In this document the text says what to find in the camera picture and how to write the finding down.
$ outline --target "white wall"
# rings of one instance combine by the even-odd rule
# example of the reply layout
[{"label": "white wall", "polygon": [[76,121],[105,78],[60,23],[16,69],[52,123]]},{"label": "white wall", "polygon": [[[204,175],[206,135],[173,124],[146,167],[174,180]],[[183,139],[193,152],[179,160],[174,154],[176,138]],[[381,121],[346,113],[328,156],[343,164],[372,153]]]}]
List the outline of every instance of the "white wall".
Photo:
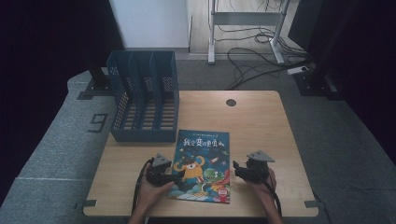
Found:
[{"label": "white wall", "polygon": [[186,0],[110,0],[123,45],[130,48],[187,48]]}]

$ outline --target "human hand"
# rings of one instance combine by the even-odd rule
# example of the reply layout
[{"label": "human hand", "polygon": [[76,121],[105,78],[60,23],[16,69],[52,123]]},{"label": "human hand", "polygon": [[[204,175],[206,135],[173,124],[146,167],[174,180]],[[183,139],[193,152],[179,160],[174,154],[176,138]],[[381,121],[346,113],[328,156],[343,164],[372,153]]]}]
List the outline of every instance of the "human hand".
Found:
[{"label": "human hand", "polygon": [[[269,175],[265,181],[273,190],[275,190],[276,188],[275,172],[271,168],[268,168],[268,172]],[[254,194],[256,195],[257,199],[262,205],[262,208],[265,211],[265,214],[267,215],[268,223],[281,224],[283,222],[282,217],[276,210],[274,197],[271,191],[263,183],[253,183],[246,180],[245,182],[247,182],[252,187]]]},{"label": "human hand", "polygon": [[175,184],[174,182],[169,182],[161,187],[151,185],[146,179],[146,174],[149,171],[150,165],[151,164],[148,163],[145,167],[136,205],[136,208],[142,209],[144,213],[147,213],[147,211],[158,201],[160,196]]},{"label": "human hand", "polygon": [[[268,168],[268,173],[269,175],[266,179],[266,182],[269,184],[269,186],[272,187],[273,190],[275,190],[276,188],[275,172],[271,168]],[[247,182],[252,187],[254,194],[261,201],[261,203],[274,201],[271,191],[263,183],[253,183],[247,180],[245,180],[245,182]]]}]

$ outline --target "book cover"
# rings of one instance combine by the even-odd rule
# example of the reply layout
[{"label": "book cover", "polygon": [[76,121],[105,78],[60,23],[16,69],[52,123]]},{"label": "book cover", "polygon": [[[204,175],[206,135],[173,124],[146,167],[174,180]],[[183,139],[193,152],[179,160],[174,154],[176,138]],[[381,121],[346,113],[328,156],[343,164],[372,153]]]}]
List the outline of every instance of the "book cover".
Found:
[{"label": "book cover", "polygon": [[230,202],[230,135],[222,132],[180,130],[172,173],[185,174],[168,198]]}]

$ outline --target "black cable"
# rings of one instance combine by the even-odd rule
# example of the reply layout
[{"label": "black cable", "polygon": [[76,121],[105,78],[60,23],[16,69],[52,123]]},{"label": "black cable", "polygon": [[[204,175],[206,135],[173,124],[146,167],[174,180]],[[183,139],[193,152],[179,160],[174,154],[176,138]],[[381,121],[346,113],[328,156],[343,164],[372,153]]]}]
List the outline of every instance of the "black cable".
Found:
[{"label": "black cable", "polygon": [[265,187],[268,188],[268,190],[270,191],[271,195],[274,197],[275,202],[276,202],[277,212],[279,213],[280,217],[282,218],[282,207],[281,207],[281,205],[280,205],[279,197],[277,197],[277,194],[275,193],[274,185],[272,184],[272,177],[271,177],[271,175],[270,175],[271,184],[272,184],[273,186],[270,186],[270,185],[267,183],[267,181],[264,180],[264,179],[262,178],[262,176],[260,175],[260,173],[259,173],[256,169],[253,169],[253,170],[254,170],[254,172],[256,172],[256,175],[260,178],[260,180],[262,181],[262,183],[265,185]]},{"label": "black cable", "polygon": [[231,2],[231,0],[230,0],[230,6],[233,9],[233,11],[235,11],[235,8],[233,7],[233,3]]},{"label": "black cable", "polygon": [[327,219],[329,220],[329,223],[332,224],[332,218],[330,217],[329,212],[327,211],[326,204],[319,198],[319,196],[312,190],[312,193],[314,193],[314,197],[318,199],[319,203],[323,203],[324,207],[324,212],[326,214]]},{"label": "black cable", "polygon": [[282,10],[283,0],[280,0],[279,11]]},{"label": "black cable", "polygon": [[265,11],[268,10],[268,5],[270,4],[270,0],[267,0],[266,6],[265,6]]},{"label": "black cable", "polygon": [[257,7],[256,11],[259,11],[259,8],[264,5],[264,0],[262,0],[262,3]]},{"label": "black cable", "polygon": [[[209,3],[210,2],[208,0],[207,1],[207,24],[209,26],[209,30],[211,31],[212,27],[210,26],[210,22],[209,22],[210,21],[210,18],[209,18],[209,12],[210,12],[209,5],[210,4]],[[283,0],[281,1],[280,5],[279,5],[279,8],[281,8],[282,4],[283,4]],[[219,10],[219,1],[217,2],[216,7],[217,7],[216,10]],[[242,38],[223,38],[223,39],[214,38],[214,40],[216,40],[218,42],[225,41],[225,40],[245,40],[245,39],[254,38],[254,40],[257,43],[266,44],[266,43],[269,43],[274,38],[274,35],[275,35],[275,33],[272,30],[269,30],[269,29],[266,29],[266,28],[262,28],[261,26],[255,27],[255,28],[240,29],[240,30],[224,30],[219,25],[218,25],[218,27],[219,27],[219,29],[222,32],[242,32],[242,31],[248,31],[248,30],[260,30],[260,32],[258,34],[256,34],[256,35],[251,35],[251,36],[242,37]],[[259,37],[263,37],[263,36],[265,36],[267,38],[267,40],[261,41],[259,39]],[[302,56],[302,57],[304,57],[306,55],[306,53],[302,49],[296,49],[296,48],[292,48],[292,47],[288,46],[286,44],[285,40],[281,36],[278,39],[278,43],[281,46],[281,48],[287,53],[299,55],[299,56]]]},{"label": "black cable", "polygon": [[134,212],[134,209],[136,208],[137,195],[140,190],[140,185],[142,184],[143,173],[145,173],[146,166],[152,161],[153,161],[153,159],[146,161],[145,165],[143,166],[142,170],[140,171],[139,177],[136,180],[136,185],[134,187],[134,202],[132,203],[132,213]]},{"label": "black cable", "polygon": [[301,62],[298,62],[298,63],[295,63],[295,64],[291,64],[291,65],[280,65],[280,64],[277,64],[277,63],[272,63],[271,61],[269,61],[269,60],[267,60],[266,58],[264,58],[263,56],[261,56],[260,53],[254,51],[254,50],[245,49],[245,50],[251,51],[251,52],[253,52],[254,54],[260,56],[260,57],[263,58],[265,61],[267,61],[267,62],[269,62],[269,63],[271,63],[271,64],[273,64],[273,65],[275,65],[275,66],[281,67],[281,68],[280,68],[280,69],[273,70],[273,71],[261,72],[260,74],[254,76],[254,77],[250,77],[250,78],[244,80],[245,74],[246,74],[248,71],[252,70],[252,68],[257,67],[258,65],[257,65],[257,66],[254,66],[254,67],[250,67],[250,69],[248,69],[247,71],[243,72],[243,71],[240,69],[240,66],[238,66],[238,65],[231,59],[231,57],[230,57],[230,52],[231,52],[232,50],[234,50],[234,49],[230,49],[230,50],[227,52],[227,57],[228,57],[229,61],[233,64],[233,66],[235,67],[235,69],[238,70],[238,72],[239,72],[239,74],[240,74],[240,77],[237,78],[233,83],[231,83],[231,84],[227,87],[226,91],[233,91],[233,90],[235,90],[236,88],[238,88],[240,85],[244,84],[245,82],[250,81],[250,80],[253,79],[253,78],[260,77],[260,76],[263,76],[263,75],[272,74],[272,73],[274,73],[274,72],[284,71],[284,70],[290,69],[290,68],[295,67],[295,66],[298,66],[298,65],[302,65],[302,64],[305,64],[305,63],[309,63],[309,60],[305,59],[305,60],[303,60],[303,61],[301,61]]}]

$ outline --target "silver metal frame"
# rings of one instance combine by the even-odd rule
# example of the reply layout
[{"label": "silver metal frame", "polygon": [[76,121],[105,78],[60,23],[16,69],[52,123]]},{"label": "silver metal frame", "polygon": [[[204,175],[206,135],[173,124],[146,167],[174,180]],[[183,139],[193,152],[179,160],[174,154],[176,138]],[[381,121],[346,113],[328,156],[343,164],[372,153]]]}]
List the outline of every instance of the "silver metal frame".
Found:
[{"label": "silver metal frame", "polygon": [[278,48],[278,39],[285,21],[290,0],[285,0],[280,12],[216,12],[216,0],[212,0],[210,13],[210,37],[207,61],[215,63],[215,25],[266,25],[276,26],[274,38],[270,41],[277,63],[284,63]]}]

